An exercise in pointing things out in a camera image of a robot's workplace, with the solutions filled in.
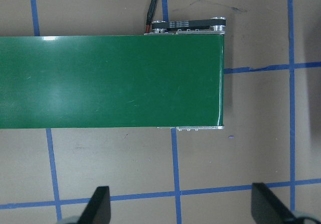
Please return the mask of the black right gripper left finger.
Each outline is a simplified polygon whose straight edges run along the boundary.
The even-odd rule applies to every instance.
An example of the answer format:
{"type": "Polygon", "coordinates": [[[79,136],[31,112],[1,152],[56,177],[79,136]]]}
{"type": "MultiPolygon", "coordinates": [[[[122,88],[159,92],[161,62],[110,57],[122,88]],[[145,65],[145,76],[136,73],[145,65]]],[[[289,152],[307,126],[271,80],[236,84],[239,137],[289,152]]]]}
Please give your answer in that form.
{"type": "Polygon", "coordinates": [[[78,223],[110,223],[111,203],[108,186],[99,186],[94,191],[78,223]]]}

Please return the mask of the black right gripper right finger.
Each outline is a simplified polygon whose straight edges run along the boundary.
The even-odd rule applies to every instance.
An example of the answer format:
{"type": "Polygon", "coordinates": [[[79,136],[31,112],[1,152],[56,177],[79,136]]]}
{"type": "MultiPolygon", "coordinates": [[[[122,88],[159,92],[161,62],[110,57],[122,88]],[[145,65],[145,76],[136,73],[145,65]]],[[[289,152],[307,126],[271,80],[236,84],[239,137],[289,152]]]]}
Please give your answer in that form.
{"type": "Polygon", "coordinates": [[[301,223],[264,183],[252,184],[251,215],[257,224],[301,223]]]}

